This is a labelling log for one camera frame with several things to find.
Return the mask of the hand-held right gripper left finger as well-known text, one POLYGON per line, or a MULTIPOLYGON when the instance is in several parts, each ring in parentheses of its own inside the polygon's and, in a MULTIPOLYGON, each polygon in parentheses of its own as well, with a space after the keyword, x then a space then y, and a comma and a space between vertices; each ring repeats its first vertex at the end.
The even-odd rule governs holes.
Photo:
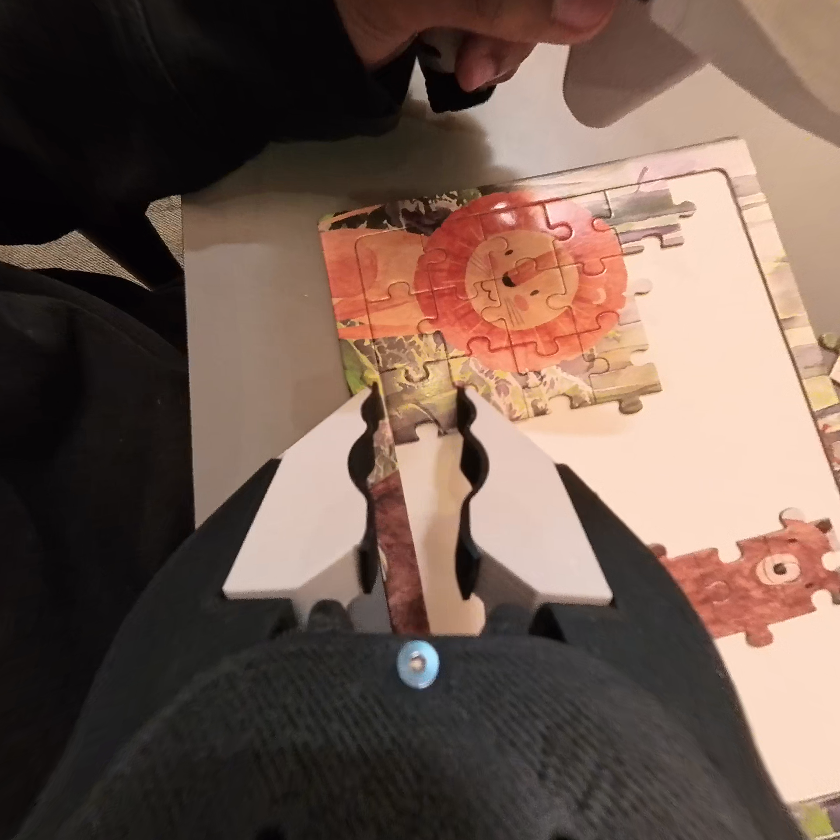
POLYGON ((381 419, 373 386, 283 453, 227 575, 227 599, 351 604, 373 592, 381 563, 369 476, 381 419))

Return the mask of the person's black clothing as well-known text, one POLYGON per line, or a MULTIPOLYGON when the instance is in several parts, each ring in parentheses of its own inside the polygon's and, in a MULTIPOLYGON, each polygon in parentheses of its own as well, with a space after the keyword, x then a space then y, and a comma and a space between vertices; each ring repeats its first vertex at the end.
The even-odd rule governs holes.
POLYGON ((183 287, 2 264, 2 838, 193 526, 183 287))

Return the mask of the assembled brown bear puzzle section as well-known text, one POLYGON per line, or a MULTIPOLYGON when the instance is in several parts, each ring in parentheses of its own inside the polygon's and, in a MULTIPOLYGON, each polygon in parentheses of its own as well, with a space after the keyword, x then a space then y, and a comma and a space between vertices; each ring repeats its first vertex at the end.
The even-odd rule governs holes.
POLYGON ((780 513, 781 529, 737 542, 740 555, 721 559, 717 549, 671 556, 648 547, 692 604, 709 635, 743 635, 754 648, 770 645, 774 624, 813 613, 813 597, 826 592, 839 603, 838 568, 824 559, 838 551, 830 519, 805 520, 794 508, 780 513))

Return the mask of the person's left hand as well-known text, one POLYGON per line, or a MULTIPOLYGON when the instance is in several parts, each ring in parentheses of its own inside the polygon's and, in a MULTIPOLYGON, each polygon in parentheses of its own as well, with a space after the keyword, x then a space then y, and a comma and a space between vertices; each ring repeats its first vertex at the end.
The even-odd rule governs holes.
POLYGON ((540 44, 568 46, 593 38, 614 1, 337 1, 344 31, 369 68, 380 67, 433 29, 463 34, 455 78, 463 91, 511 78, 540 44))

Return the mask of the assembled lion puzzle section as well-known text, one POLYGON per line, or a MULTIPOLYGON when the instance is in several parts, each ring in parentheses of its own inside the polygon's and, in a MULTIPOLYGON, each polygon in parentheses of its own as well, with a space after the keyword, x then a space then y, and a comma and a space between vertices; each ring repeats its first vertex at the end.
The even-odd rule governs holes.
POLYGON ((454 191, 334 213, 318 223, 343 371, 377 385, 390 439, 456 426, 474 389, 510 420, 614 403, 632 415, 663 386, 641 360, 627 261, 683 245, 696 205, 664 182, 584 195, 454 191))

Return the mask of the jigsaw puzzle tray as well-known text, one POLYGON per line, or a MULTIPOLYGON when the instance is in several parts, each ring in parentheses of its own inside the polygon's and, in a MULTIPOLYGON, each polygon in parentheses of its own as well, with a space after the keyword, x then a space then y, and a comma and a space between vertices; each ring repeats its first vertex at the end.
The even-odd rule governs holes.
MULTIPOLYGON (((746 143, 464 190, 572 197, 654 182, 696 205, 683 245, 650 240, 627 261, 652 286, 637 300, 649 345, 641 360, 657 368, 662 392, 632 415, 614 403, 573 409, 562 400, 545 416, 512 422, 671 556, 714 548, 733 561, 738 541, 780 530, 787 508, 830 519, 838 537, 838 386, 746 143)), ((467 493, 455 474, 458 447, 421 444, 419 435, 397 445, 389 433, 385 419, 371 483, 394 625, 475 631, 480 604, 460 604, 449 565, 467 493)), ((766 647, 740 634, 711 639, 801 831, 838 838, 838 604, 826 592, 813 603, 814 612, 772 625, 766 647)))

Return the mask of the person's left forearm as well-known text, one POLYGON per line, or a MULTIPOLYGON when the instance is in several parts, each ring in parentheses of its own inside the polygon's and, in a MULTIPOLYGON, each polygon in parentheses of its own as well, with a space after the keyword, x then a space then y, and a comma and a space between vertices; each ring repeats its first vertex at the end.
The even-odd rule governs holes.
POLYGON ((79 231, 143 284, 182 268, 148 205, 273 140, 387 130, 420 2, 2 2, 2 245, 79 231))

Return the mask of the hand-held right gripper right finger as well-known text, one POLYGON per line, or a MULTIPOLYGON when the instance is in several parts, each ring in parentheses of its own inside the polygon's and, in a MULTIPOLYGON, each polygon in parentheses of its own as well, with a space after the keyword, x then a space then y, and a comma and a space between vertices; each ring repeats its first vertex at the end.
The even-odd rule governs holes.
POLYGON ((458 514, 461 598, 490 625, 499 608, 532 618, 543 606, 610 606, 608 584, 559 467, 471 388, 456 395, 458 468, 469 489, 458 514))

